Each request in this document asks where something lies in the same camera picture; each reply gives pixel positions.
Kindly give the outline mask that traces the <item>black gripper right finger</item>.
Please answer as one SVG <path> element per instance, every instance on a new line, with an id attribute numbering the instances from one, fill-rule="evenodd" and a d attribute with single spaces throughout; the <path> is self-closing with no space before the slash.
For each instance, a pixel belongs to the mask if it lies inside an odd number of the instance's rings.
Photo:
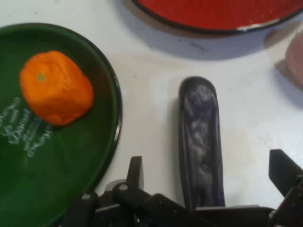
<path id="1" fill-rule="evenodd" d="M 284 151 L 269 153 L 268 175 L 284 197 L 270 218 L 273 227 L 301 227 L 303 225 L 303 169 Z"/>

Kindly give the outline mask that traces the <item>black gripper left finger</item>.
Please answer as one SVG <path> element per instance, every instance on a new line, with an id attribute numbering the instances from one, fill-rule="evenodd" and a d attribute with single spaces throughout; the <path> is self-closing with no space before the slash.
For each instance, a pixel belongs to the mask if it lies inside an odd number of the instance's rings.
<path id="1" fill-rule="evenodd" d="M 106 185 L 102 195 L 85 192 L 71 203 L 72 227 L 175 227 L 184 207 L 144 191 L 143 160 L 134 156 L 126 179 Z"/>

